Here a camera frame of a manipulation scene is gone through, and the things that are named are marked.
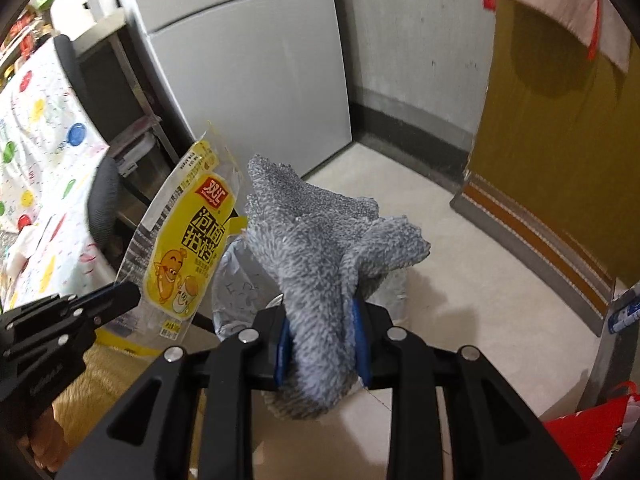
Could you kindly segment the person's left hand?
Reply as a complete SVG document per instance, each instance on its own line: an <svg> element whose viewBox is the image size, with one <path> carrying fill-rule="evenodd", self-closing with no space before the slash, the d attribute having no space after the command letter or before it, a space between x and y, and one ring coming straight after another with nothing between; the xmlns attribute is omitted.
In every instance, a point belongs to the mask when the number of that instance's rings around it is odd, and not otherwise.
<svg viewBox="0 0 640 480"><path fill-rule="evenodd" d="M17 440L21 448L29 448L36 465L45 471L58 472L70 456L62 426L49 406L33 423L28 434Z"/></svg>

